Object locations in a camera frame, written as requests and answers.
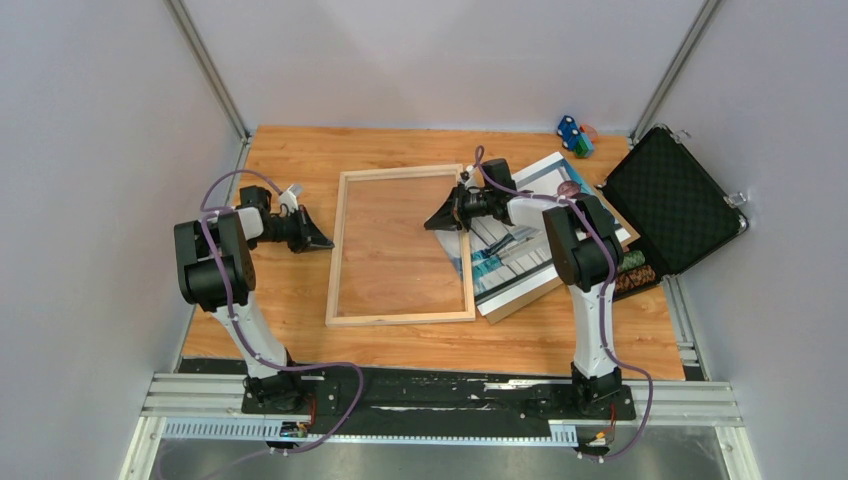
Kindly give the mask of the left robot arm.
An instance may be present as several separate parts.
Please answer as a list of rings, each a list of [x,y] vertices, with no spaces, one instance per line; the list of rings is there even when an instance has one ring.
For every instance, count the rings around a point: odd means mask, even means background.
[[[294,254],[334,248],[299,203],[301,193],[299,184],[281,191],[277,198],[281,210],[274,213],[268,189],[244,187],[237,207],[213,211],[173,229],[183,298],[212,314],[237,344],[248,370],[246,393],[255,400],[269,400],[283,413],[298,411],[307,389],[259,308],[251,252],[260,243],[284,243]]]

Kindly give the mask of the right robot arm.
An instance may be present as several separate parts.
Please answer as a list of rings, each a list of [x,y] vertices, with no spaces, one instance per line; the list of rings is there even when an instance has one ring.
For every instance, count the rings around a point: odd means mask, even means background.
[[[612,296],[623,255],[615,218],[591,194],[564,197],[518,189],[503,158],[474,167],[484,178],[483,186],[469,185],[469,173],[461,173],[423,226],[429,231],[467,231],[473,219],[491,217],[545,234],[552,264],[574,307],[577,344],[571,403],[580,415],[596,417],[622,387],[611,340]]]

